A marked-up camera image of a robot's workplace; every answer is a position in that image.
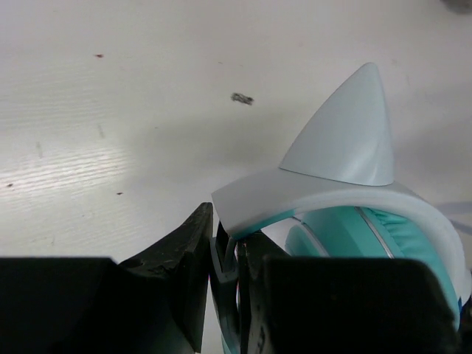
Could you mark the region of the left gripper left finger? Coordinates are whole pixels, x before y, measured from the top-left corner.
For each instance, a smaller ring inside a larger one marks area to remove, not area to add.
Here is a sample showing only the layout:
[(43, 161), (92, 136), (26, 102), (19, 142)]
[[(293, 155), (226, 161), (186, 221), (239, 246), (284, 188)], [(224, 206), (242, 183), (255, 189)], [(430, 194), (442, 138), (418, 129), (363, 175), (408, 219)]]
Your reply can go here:
[(213, 207), (116, 263), (1, 259), (3, 353), (199, 353)]

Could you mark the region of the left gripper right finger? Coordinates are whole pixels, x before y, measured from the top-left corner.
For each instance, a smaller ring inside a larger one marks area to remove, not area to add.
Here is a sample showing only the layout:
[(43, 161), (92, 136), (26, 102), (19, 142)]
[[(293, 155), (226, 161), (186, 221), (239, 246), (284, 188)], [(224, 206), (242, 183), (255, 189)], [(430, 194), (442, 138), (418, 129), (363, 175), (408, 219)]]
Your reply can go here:
[(454, 317), (416, 260), (292, 257), (237, 245), (244, 353), (458, 353)]

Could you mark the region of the teal cat-ear headphones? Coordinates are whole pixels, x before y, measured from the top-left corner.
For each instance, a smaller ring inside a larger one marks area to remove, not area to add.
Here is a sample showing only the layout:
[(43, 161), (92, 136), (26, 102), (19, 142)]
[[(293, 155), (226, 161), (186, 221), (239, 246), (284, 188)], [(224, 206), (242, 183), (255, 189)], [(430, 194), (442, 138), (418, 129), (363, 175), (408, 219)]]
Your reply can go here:
[(365, 63), (322, 104), (279, 166), (212, 194), (219, 218), (212, 245), (214, 299), (241, 289), (235, 250), (252, 235), (294, 220), (287, 253), (412, 259), (436, 276), (471, 351), (471, 273), (458, 227), (394, 177), (394, 153), (378, 67)]

